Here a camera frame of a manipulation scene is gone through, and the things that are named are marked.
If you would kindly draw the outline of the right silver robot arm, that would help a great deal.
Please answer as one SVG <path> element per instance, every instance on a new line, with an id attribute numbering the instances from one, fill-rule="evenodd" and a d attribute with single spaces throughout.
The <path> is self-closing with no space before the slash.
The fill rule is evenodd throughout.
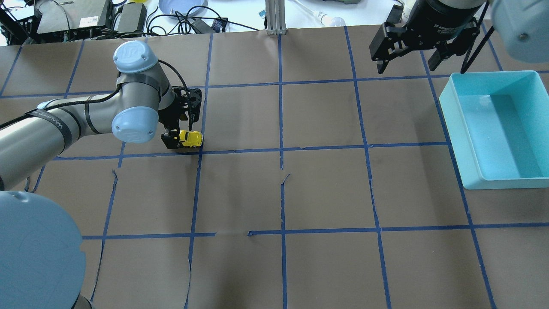
<path id="1" fill-rule="evenodd" d="M 400 25 L 404 9 L 393 5 L 369 45 L 379 74 L 393 59 L 421 50 L 434 51 L 431 71 L 453 55 L 464 55 L 459 71 L 464 74 L 493 33 L 516 61 L 548 61 L 546 0 L 415 0 Z"/>

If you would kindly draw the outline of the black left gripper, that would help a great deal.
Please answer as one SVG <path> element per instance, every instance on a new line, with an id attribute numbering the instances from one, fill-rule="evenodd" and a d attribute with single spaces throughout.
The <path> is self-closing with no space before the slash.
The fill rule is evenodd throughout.
<path id="1" fill-rule="evenodd" d="M 202 146 L 184 147 L 180 139 L 180 121 L 188 122 L 188 130 L 192 130 L 194 123 L 199 121 L 202 104 L 202 90 L 191 88 L 185 90 L 182 87 L 172 87 L 170 94 L 173 99 L 169 100 L 166 108 L 159 110 L 159 122 L 169 131 L 161 134 L 161 141 L 167 149 L 172 152 L 198 152 Z"/>

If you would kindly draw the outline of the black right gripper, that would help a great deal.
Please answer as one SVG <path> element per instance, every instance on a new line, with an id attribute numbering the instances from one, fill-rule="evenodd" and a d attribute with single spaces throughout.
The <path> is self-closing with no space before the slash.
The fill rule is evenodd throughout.
<path id="1" fill-rule="evenodd" d="M 405 6 L 394 4 L 369 45 L 378 74 L 412 51 L 435 49 L 428 60 L 431 72 L 445 59 L 464 55 L 479 35 L 480 21 L 474 16 L 480 8 L 480 0 L 416 0 L 400 25 Z"/>

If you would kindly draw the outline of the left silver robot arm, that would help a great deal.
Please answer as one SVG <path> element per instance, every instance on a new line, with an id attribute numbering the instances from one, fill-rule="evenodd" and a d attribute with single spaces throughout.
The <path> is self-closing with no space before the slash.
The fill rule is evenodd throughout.
<path id="1" fill-rule="evenodd" d="M 173 86 L 151 47 L 122 43 L 114 52 L 115 90 L 48 100 L 1 125 L 1 307 L 92 309 L 81 295 L 86 256 L 74 219 L 60 205 L 14 186 L 85 136 L 112 133 L 146 143 L 157 125 L 168 149 L 197 148 L 202 90 Z"/>

